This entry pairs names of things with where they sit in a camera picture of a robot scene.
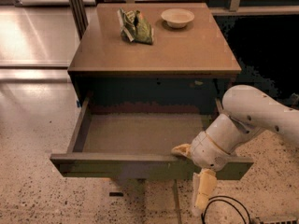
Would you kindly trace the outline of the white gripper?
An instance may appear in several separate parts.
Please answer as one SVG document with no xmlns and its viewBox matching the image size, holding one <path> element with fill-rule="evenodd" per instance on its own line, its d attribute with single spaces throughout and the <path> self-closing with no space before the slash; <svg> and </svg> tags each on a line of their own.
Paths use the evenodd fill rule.
<svg viewBox="0 0 299 224">
<path fill-rule="evenodd" d="M 217 186 L 215 172 L 226 165 L 230 155 L 221 150 L 206 132 L 200 132 L 191 144 L 173 147 L 171 154 L 191 157 L 195 165 L 203 168 L 199 174 L 194 173 L 192 176 L 191 210 L 195 217 L 199 217 L 206 210 L 209 198 Z"/>
</svg>

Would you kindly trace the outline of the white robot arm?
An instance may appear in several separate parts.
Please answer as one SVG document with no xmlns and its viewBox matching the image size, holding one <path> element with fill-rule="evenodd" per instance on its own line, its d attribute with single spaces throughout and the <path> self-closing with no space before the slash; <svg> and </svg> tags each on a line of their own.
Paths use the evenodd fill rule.
<svg viewBox="0 0 299 224">
<path fill-rule="evenodd" d="M 203 214 L 217 186 L 216 173 L 238 157 L 235 150 L 268 130 L 299 145 L 299 110 L 287 107 L 248 85 L 236 85 L 224 93 L 219 116 L 189 144 L 171 153 L 184 156 L 201 168 L 192 176 L 192 213 Z"/>
</svg>

